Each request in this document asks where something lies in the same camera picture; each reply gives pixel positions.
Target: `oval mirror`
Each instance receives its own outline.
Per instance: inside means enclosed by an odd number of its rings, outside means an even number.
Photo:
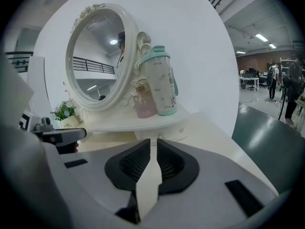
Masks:
[[[120,74],[124,47],[124,26],[118,15],[102,10],[91,17],[73,51],[72,77],[82,96],[101,101],[110,94]]]

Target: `ceiling light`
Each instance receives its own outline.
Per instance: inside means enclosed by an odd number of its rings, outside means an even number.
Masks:
[[[272,47],[273,49],[276,48],[272,43],[269,44],[270,47]]]
[[[114,44],[116,44],[117,42],[118,42],[118,40],[111,40],[111,41],[110,41],[110,44],[111,44],[111,45],[114,45]]]
[[[259,39],[261,39],[263,42],[268,41],[265,37],[263,37],[261,34],[256,34],[256,37],[258,37]]]
[[[94,87],[96,87],[96,85],[94,85],[94,86],[88,88],[87,91],[89,91],[90,89],[92,89],[92,88],[94,88]]]

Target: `white curved backdrop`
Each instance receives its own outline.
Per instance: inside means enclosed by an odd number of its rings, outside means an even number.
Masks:
[[[95,3],[116,3],[149,33],[152,46],[165,45],[179,88],[178,102],[203,111],[232,136],[238,110],[238,73],[227,30],[208,0],[69,0],[42,29],[34,56],[45,57],[45,78],[52,108],[68,99],[63,81],[65,54],[73,23]]]

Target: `white flower pot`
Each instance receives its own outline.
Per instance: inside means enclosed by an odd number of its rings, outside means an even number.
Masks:
[[[80,124],[74,115],[57,122],[61,129],[76,128]]]

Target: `dark green panel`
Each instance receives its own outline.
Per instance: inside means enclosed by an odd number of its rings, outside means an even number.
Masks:
[[[259,110],[239,104],[232,139],[278,193],[293,186],[305,160],[305,139],[296,130]]]

